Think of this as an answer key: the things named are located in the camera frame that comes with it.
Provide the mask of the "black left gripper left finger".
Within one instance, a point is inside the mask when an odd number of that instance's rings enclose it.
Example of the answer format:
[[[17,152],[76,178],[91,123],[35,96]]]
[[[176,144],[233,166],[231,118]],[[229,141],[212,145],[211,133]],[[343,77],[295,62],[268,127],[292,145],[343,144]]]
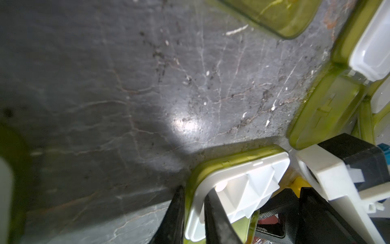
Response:
[[[183,244],[185,191],[179,186],[150,244]]]

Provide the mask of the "large green six-cell pillbox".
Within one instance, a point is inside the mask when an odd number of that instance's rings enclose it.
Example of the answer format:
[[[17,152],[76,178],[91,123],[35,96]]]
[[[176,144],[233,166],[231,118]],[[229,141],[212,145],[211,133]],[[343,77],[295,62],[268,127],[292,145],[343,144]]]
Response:
[[[252,237],[256,211],[279,190],[290,159],[278,145],[237,153],[199,164],[185,186],[184,243],[206,242],[204,199],[215,190],[243,243]]]

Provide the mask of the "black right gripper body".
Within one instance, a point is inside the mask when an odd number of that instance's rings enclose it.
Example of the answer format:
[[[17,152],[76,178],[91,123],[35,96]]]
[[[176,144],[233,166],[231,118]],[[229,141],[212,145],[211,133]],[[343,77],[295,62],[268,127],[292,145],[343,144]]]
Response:
[[[284,189],[259,210],[255,237],[272,244],[364,244],[313,188]]]

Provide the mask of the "yellow small pillbox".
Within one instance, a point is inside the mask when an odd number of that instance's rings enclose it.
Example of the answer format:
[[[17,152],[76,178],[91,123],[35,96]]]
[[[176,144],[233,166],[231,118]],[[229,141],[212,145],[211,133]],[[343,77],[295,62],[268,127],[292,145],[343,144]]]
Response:
[[[280,181],[280,190],[291,189],[300,198],[302,188],[312,186],[296,171],[288,169]]]

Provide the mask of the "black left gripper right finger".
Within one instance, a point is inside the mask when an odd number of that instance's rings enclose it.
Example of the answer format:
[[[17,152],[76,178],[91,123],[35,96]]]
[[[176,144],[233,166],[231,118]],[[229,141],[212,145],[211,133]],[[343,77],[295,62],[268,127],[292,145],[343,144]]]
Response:
[[[242,244],[214,188],[204,199],[204,218],[206,244]]]

